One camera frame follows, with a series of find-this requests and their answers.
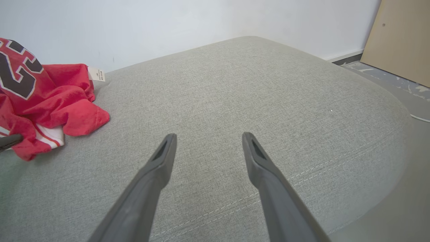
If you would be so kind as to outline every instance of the floor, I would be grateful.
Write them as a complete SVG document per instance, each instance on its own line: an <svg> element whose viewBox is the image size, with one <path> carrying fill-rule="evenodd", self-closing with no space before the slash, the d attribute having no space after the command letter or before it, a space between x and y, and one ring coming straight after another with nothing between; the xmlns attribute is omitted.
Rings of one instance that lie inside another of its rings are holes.
<svg viewBox="0 0 430 242"><path fill-rule="evenodd" d="M411 114L430 119L429 88L360 62L342 67L391 92ZM375 208L332 233L333 242L430 241L430 123L412 121L412 160L401 181Z"/></svg>

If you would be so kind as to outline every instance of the wooden panel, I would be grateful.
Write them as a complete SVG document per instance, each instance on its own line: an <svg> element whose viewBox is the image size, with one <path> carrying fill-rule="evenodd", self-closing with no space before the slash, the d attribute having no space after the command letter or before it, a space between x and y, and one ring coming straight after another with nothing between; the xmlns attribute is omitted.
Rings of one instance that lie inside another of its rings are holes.
<svg viewBox="0 0 430 242"><path fill-rule="evenodd" d="M382 0L361 62L430 87L430 0Z"/></svg>

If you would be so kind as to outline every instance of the sofa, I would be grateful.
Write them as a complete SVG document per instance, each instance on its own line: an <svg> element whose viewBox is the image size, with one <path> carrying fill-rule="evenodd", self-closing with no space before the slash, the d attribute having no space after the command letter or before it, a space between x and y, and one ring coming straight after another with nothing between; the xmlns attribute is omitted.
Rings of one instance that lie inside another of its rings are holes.
<svg viewBox="0 0 430 242"><path fill-rule="evenodd" d="M408 163L408 110L313 55L239 37L108 72L111 120L31 162L0 153L0 241L86 241L168 133L178 137L150 241L267 241L241 135L253 133L321 227L364 215Z"/></svg>

